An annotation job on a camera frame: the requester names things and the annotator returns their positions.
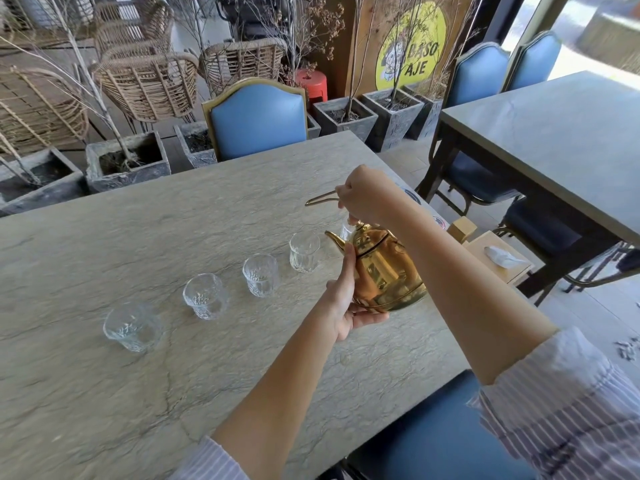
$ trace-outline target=blue chair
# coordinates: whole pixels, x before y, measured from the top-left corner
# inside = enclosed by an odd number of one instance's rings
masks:
[[[533,480],[480,425],[467,405],[479,384],[465,371],[348,455],[343,468],[355,480]]]
[[[443,107],[452,107],[496,95],[504,83],[509,53],[493,42],[481,43],[460,56],[452,71]],[[429,161],[433,160],[436,142],[440,133],[440,122],[429,149]],[[505,185],[500,178],[482,167],[466,154],[459,152],[450,167],[445,170],[444,180],[449,191],[457,190],[465,199],[465,208],[460,210],[440,191],[437,195],[461,216],[468,213],[471,202],[480,205],[510,199],[518,192]]]
[[[304,88],[252,77],[202,104],[218,161],[307,139]]]
[[[580,239],[580,234],[555,216],[535,208],[526,198],[519,199],[509,206],[502,222],[493,232],[500,237],[505,234],[515,235],[544,263],[555,259]],[[617,264],[618,273],[599,280],[595,279],[608,263],[623,255],[626,256]],[[594,272],[582,281],[583,277],[598,263],[599,265]],[[637,273],[640,273],[640,251],[632,250],[628,244],[620,243],[585,263],[575,278],[567,275],[563,279],[570,283],[569,288],[565,290],[566,292],[576,286],[582,291],[584,288],[612,283]],[[535,302],[536,306],[542,303],[555,285],[556,283],[553,283],[542,291]]]
[[[562,42],[553,31],[540,32],[528,44],[519,47],[504,86],[505,91],[544,82],[556,65]]]

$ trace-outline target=marble tabletop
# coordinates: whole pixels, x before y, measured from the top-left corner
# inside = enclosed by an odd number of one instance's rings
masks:
[[[441,119],[640,245],[640,91],[578,72],[444,109]]]
[[[0,219],[0,472],[7,479],[162,479],[240,402],[340,269],[323,238],[310,274],[296,231],[338,231],[343,211],[304,202],[358,164],[402,180],[350,132]],[[274,254],[282,285],[259,299],[241,266]],[[182,302],[218,274],[217,321]],[[165,327],[136,355],[102,334],[110,306],[151,303]],[[311,479],[467,368],[430,297],[334,347],[284,478]]]

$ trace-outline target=striped shirt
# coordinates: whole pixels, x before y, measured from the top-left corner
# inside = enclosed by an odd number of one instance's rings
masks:
[[[471,402],[542,478],[640,480],[640,392],[576,328],[558,332]],[[249,480],[212,439],[170,480]]]

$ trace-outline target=textured glass cup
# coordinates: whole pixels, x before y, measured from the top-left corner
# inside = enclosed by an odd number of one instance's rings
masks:
[[[244,262],[242,272],[249,291],[258,298],[274,294],[280,284],[278,262],[270,254],[254,254]]]
[[[112,309],[102,330],[108,339],[117,340],[132,352],[146,352],[162,336],[162,323],[147,303],[131,301]]]
[[[297,232],[289,241],[289,263],[299,273],[311,273],[318,266],[320,237],[313,232]]]
[[[351,234],[353,234],[353,231],[356,230],[356,226],[352,226],[351,224],[349,224],[349,215],[347,214],[347,216],[342,220],[342,229],[340,229],[340,237],[345,240],[348,241],[351,239]]]
[[[215,274],[197,274],[182,290],[184,302],[193,308],[198,318],[213,320],[227,309],[229,294]]]

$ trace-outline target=gold teapot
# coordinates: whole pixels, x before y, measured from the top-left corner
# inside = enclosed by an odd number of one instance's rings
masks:
[[[333,193],[308,200],[305,206],[339,200],[335,197],[319,200]],[[324,233],[344,254],[345,240],[330,231]],[[368,310],[392,312],[427,295],[427,288],[406,249],[387,229],[358,222],[349,240],[356,250],[354,303]]]

